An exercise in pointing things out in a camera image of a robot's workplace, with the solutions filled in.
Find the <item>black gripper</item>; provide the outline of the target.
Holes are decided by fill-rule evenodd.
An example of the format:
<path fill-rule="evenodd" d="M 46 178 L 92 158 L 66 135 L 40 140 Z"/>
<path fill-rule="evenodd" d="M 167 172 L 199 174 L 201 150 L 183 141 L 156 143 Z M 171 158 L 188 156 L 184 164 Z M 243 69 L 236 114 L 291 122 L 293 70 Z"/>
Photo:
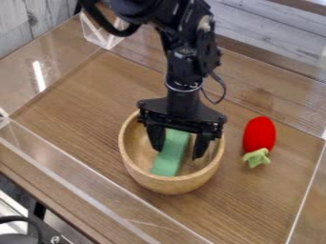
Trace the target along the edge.
<path fill-rule="evenodd" d="M 177 90 L 167 87 L 164 97 L 138 100 L 138 121 L 146 128 L 152 148 L 160 152 L 165 129 L 197 134 L 192 159 L 201 158 L 211 139 L 220 138 L 227 117 L 212 110 L 200 99 L 203 84 Z"/>

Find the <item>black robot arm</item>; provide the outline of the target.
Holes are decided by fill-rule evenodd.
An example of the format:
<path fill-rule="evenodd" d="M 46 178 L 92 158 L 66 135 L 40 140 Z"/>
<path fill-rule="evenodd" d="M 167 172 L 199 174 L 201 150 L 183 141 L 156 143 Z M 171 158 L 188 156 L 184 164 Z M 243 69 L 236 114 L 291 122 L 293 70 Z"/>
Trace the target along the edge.
<path fill-rule="evenodd" d="M 165 130 L 196 135 L 192 157 L 204 155 L 208 144 L 223 135 L 227 117 L 201 102 L 204 79 L 224 80 L 213 72 L 221 52 L 215 40 L 215 19 L 204 0 L 109 0 L 112 12 L 128 23 L 117 29 L 101 13 L 98 0 L 78 0 L 96 23 L 118 37 L 132 35 L 144 25 L 155 27 L 167 58 L 167 96 L 137 102 L 137 121 L 144 124 L 149 143 L 163 150 Z"/>

